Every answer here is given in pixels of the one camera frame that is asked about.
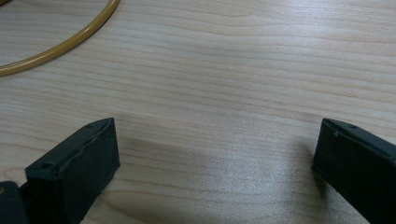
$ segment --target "wood grain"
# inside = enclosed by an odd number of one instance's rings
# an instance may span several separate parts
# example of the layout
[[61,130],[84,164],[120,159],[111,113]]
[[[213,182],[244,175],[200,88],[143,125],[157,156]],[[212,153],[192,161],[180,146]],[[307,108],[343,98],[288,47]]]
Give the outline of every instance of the wood grain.
[[[106,2],[0,7],[0,63]],[[324,117],[396,143],[393,1],[123,0],[91,39],[0,78],[0,180],[116,119],[121,168],[84,224],[366,223],[310,172]]]

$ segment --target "amber tube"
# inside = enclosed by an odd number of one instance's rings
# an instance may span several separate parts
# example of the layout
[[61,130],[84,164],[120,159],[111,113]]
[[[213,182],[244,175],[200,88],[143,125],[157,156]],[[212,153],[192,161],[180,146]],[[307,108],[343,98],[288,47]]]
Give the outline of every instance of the amber tube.
[[109,0],[102,12],[93,21],[91,21],[90,24],[78,31],[78,33],[72,37],[66,39],[61,44],[25,60],[0,66],[0,77],[19,73],[39,66],[43,63],[47,63],[52,59],[55,59],[67,51],[75,48],[88,39],[91,35],[93,35],[97,30],[99,30],[103,24],[105,24],[119,3],[120,0]]

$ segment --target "black plastic part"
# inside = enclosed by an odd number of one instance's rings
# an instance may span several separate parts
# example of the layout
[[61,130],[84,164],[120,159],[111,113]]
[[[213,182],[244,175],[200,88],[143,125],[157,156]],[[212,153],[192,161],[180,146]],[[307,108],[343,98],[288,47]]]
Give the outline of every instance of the black plastic part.
[[30,223],[79,223],[119,167],[114,119],[82,127],[26,168]]
[[28,224],[23,201],[16,183],[0,182],[0,223]]
[[396,223],[396,146],[354,125],[324,119],[314,172],[371,223]]

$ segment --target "table surface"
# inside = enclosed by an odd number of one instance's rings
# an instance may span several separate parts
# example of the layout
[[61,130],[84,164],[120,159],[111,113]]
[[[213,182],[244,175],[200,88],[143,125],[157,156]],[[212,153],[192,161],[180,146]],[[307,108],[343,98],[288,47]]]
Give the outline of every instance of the table surface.
[[[106,0],[0,7],[0,63]],[[366,223],[311,174],[322,118],[396,143],[396,2],[122,0],[64,56],[0,78],[0,180],[114,117],[121,168],[82,223]]]

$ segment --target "black rectangular block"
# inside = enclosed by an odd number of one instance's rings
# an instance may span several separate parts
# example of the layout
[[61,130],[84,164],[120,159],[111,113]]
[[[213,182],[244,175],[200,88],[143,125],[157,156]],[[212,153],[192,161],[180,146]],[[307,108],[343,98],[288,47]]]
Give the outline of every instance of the black rectangular block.
[[114,119],[90,123],[26,168],[37,223],[75,224],[120,167]]
[[313,171],[371,223],[396,223],[396,146],[354,125],[322,121]]

